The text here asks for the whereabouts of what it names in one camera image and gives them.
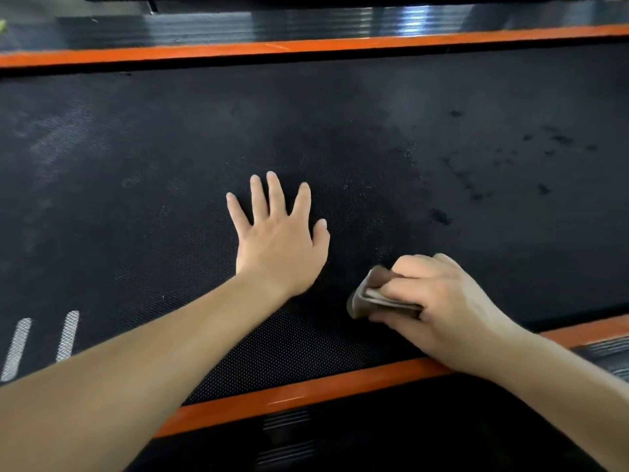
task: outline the finger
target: finger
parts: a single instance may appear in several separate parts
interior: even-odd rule
[[[313,248],[314,253],[321,264],[321,268],[328,259],[328,248],[330,247],[330,232],[328,222],[324,218],[314,224],[313,228]]]
[[[439,260],[442,263],[445,263],[446,265],[452,265],[453,267],[459,268],[462,270],[461,265],[459,265],[457,262],[455,262],[454,260],[452,260],[448,255],[446,255],[445,253],[437,253],[434,257],[436,260]]]
[[[240,206],[240,203],[238,203],[238,199],[231,192],[227,193],[227,210],[230,212],[230,217],[232,217],[234,227],[236,227],[238,238],[242,238],[251,228],[251,224],[247,220],[245,213],[242,211],[242,207]]]
[[[264,197],[262,181],[257,175],[251,176],[251,207],[254,210],[254,223],[269,218],[269,206]]]
[[[380,292],[392,300],[429,307],[433,297],[434,280],[430,278],[394,278],[383,285]]]
[[[274,217],[282,217],[286,215],[286,200],[284,199],[284,191],[279,183],[275,172],[267,172],[267,182],[269,184],[269,205],[271,207],[271,215]]]
[[[413,320],[413,318],[400,315],[395,311],[376,311],[369,315],[369,321],[384,323],[420,349],[428,344],[429,326],[419,320]]]
[[[308,222],[308,216],[310,215],[310,205],[312,203],[312,196],[310,193],[310,186],[306,182],[302,182],[299,186],[299,192],[295,197],[295,205],[293,205],[293,211],[291,216],[297,216]]]
[[[431,278],[444,273],[443,263],[426,255],[404,255],[397,259],[391,269],[407,278]]]

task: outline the person's left forearm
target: person's left forearm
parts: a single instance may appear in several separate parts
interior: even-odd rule
[[[76,471],[122,470],[208,371],[286,300],[278,285],[240,274],[0,389],[3,469],[65,472],[72,454]],[[34,445],[37,454],[29,452]]]

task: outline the orange edge strip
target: orange edge strip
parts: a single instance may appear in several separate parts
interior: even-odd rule
[[[575,348],[598,341],[629,335],[629,315],[592,323],[570,326],[542,333],[542,336],[566,348]],[[388,388],[411,381],[452,373],[433,359],[422,357],[336,374],[303,383],[217,399],[177,410],[162,425],[155,437],[223,424],[286,409],[328,401],[359,393]]]
[[[629,24],[572,26],[479,31],[426,36],[383,36],[380,38],[307,39],[272,43],[233,43],[227,45],[191,45],[178,47],[82,49],[63,51],[15,51],[0,54],[0,68],[23,68],[87,63],[202,58],[242,54],[304,53],[348,49],[402,48],[536,39],[592,38],[629,34]]]

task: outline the person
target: person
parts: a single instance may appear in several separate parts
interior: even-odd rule
[[[210,369],[327,259],[330,234],[308,228],[302,184],[290,214],[279,179],[269,200],[251,178],[254,223],[232,194],[236,274],[192,303],[0,389],[3,471],[121,471]],[[451,258],[404,256],[390,298],[424,306],[419,320],[373,313],[454,370],[494,381],[603,467],[629,469],[629,384],[511,321]]]

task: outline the white marking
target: white marking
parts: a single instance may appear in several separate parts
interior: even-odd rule
[[[64,330],[61,332],[61,341],[59,341],[59,349],[57,349],[57,362],[72,356],[77,326],[79,326],[79,312],[75,309],[66,315]]]
[[[11,346],[9,346],[9,352],[6,354],[0,382],[6,383],[18,375],[22,353],[27,344],[28,332],[31,329],[32,323],[33,320],[31,320],[31,318],[22,318],[18,324],[15,325],[13,339],[11,340]]]

